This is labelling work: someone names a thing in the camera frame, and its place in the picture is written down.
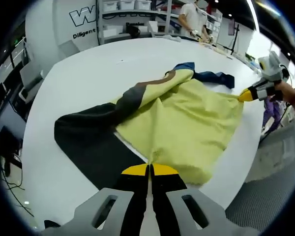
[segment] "human hand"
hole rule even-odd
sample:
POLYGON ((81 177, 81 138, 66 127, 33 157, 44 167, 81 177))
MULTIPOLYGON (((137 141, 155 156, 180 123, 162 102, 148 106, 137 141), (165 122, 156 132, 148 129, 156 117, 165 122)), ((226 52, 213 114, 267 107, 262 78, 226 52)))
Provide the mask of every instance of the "human hand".
POLYGON ((282 91, 283 101, 291 102, 295 97, 295 89, 292 88, 288 83, 282 81, 281 83, 274 86, 275 90, 282 91))

